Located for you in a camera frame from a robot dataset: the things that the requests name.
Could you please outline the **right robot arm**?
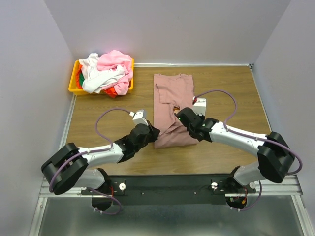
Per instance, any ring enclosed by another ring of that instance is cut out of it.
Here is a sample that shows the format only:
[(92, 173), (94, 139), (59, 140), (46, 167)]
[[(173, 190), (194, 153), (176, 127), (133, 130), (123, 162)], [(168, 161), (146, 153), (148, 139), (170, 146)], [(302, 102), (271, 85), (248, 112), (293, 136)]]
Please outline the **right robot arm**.
[(198, 116), (191, 108), (182, 109), (176, 117), (192, 138), (226, 144), (257, 158), (254, 163), (235, 167), (225, 180), (217, 183), (215, 189), (236, 193), (259, 180), (282, 183), (289, 174), (295, 156), (280, 134), (271, 132), (264, 135), (233, 130), (217, 119)]

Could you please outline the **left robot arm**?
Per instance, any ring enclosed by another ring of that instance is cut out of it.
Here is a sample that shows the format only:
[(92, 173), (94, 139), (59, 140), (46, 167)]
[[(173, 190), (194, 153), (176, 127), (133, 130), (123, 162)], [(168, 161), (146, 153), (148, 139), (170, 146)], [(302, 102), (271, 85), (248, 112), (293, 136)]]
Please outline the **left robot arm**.
[(56, 195), (67, 192), (87, 168), (130, 160), (141, 148), (155, 142), (159, 133), (160, 130), (150, 123), (138, 124), (128, 135), (106, 146), (82, 148), (74, 143), (64, 145), (41, 166), (49, 182), (49, 191)]

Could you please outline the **dusty pink mario t-shirt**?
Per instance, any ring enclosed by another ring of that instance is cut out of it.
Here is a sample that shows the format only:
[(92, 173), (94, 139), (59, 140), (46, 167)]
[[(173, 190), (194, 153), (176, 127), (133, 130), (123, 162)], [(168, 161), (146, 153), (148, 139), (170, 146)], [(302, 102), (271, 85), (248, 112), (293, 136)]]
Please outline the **dusty pink mario t-shirt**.
[(192, 108), (194, 97), (193, 77), (187, 74), (167, 76), (154, 75), (154, 127), (160, 130), (154, 148), (169, 148), (195, 145), (197, 139), (189, 135), (187, 129), (175, 114), (183, 108)]

